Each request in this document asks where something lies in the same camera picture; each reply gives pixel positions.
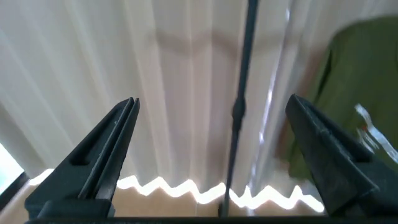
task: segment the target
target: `curtain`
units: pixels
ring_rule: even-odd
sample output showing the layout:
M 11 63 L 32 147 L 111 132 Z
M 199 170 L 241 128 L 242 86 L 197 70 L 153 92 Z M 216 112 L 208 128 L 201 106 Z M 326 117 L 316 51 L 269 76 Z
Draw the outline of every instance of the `curtain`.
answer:
M 0 2 L 0 142 L 35 177 L 54 168 L 119 101 L 141 111 L 121 178 L 170 187 L 224 182 L 246 1 Z M 284 106 L 331 36 L 398 12 L 395 0 L 262 0 L 232 189 L 297 181 L 275 158 Z

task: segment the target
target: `bright light strip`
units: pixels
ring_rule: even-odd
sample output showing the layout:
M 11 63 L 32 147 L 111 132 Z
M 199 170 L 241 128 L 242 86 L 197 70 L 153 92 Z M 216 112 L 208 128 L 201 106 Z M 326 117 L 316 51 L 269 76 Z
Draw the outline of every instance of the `bright light strip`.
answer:
M 36 178 L 31 179 L 29 181 L 29 185 L 39 185 L 46 177 L 51 174 L 52 171 L 53 169 L 47 169 Z M 225 192 L 225 184 L 220 183 L 217 186 L 212 187 L 210 190 L 204 193 L 200 193 L 197 185 L 194 183 L 193 180 L 190 179 L 177 187 L 170 187 L 163 178 L 157 177 L 148 184 L 141 186 L 139 185 L 137 177 L 135 175 L 119 180 L 117 186 L 120 189 L 128 189 L 130 187 L 134 187 L 138 191 L 138 193 L 145 196 L 148 196 L 156 189 L 164 190 L 164 192 L 166 192 L 171 197 L 180 197 L 183 194 L 191 192 L 195 200 L 200 204 L 207 204 L 214 199 L 224 195 Z M 294 187 L 290 198 L 284 197 L 277 190 L 269 185 L 264 187 L 264 189 L 255 197 L 251 196 L 250 188 L 248 186 L 246 186 L 244 193 L 241 197 L 238 197 L 236 193 L 231 189 L 229 190 L 229 195 L 231 197 L 231 200 L 239 208 L 247 207 L 249 209 L 256 209 L 263 203 L 271 200 L 278 206 L 286 210 L 290 210 L 295 207 L 296 203 L 299 200 L 301 200 L 309 207 L 314 209 L 314 211 L 316 212 L 323 212 L 325 209 L 323 204 L 311 195 L 303 195 L 303 192 L 301 191 L 301 188 L 299 186 Z

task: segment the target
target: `green cloth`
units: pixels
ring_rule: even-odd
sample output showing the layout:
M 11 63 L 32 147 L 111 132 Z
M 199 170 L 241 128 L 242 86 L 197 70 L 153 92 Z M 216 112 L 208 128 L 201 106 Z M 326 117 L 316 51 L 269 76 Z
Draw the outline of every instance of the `green cloth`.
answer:
M 355 139 L 364 119 L 361 104 L 374 126 L 398 148 L 398 17 L 359 22 L 337 33 L 305 98 Z M 303 155 L 289 126 L 284 158 L 292 177 L 310 179 Z M 381 148 L 375 151 L 389 167 L 397 164 Z

